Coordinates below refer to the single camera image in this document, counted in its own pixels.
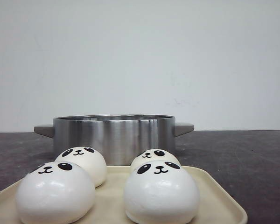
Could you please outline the panda bun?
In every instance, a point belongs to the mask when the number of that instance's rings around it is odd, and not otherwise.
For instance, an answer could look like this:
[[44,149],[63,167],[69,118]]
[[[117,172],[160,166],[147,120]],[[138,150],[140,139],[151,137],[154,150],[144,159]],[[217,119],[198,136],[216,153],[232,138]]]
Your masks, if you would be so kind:
[[150,161],[169,161],[177,165],[181,165],[178,159],[170,152],[163,149],[148,149],[143,153],[134,158],[130,165],[130,172],[133,172],[136,168],[140,167],[142,164]]
[[48,162],[21,180],[15,201],[24,224],[70,224],[94,205],[95,185],[74,163]]
[[100,152],[92,147],[72,147],[60,153],[55,161],[69,161],[82,167],[91,177],[95,187],[107,178],[107,165]]
[[124,187],[127,217],[137,224],[187,224],[198,213],[193,177],[171,161],[150,161],[130,173]]

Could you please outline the stainless steel steamer pot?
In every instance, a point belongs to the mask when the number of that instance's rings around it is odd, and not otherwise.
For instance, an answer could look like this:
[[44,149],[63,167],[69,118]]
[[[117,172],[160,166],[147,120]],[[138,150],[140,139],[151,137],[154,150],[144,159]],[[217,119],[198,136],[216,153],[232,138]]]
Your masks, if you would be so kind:
[[147,149],[175,150],[177,136],[194,130],[170,115],[84,115],[57,117],[34,132],[53,139],[55,156],[71,147],[89,146],[99,151],[107,165],[130,165]]

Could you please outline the cream rectangular plastic tray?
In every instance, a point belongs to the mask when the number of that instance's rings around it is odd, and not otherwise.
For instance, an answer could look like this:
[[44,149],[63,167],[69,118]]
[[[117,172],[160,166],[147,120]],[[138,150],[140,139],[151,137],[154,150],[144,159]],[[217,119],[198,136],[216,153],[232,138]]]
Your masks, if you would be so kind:
[[[184,166],[200,191],[198,214],[193,224],[246,224],[245,210],[206,171]],[[79,224],[130,224],[123,203],[123,189],[129,176],[128,166],[109,166],[107,180],[96,188],[96,201]],[[0,224],[19,224],[15,206],[15,193],[19,182],[0,192]]]

